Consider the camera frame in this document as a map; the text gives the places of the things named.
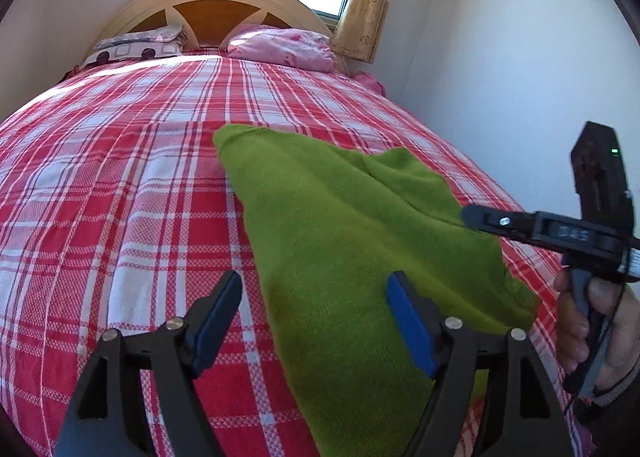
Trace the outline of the person's right hand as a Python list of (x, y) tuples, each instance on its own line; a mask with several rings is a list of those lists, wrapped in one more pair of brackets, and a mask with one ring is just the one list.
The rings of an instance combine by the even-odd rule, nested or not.
[[(573, 373), (589, 356), (587, 318), (577, 310), (570, 292), (570, 274), (562, 271), (555, 277), (560, 293), (556, 310), (556, 358), (567, 373)], [(588, 299), (594, 310), (612, 318), (611, 341), (594, 386), (599, 391), (613, 389), (636, 367), (639, 359), (639, 300), (628, 287), (600, 278), (588, 285)]]

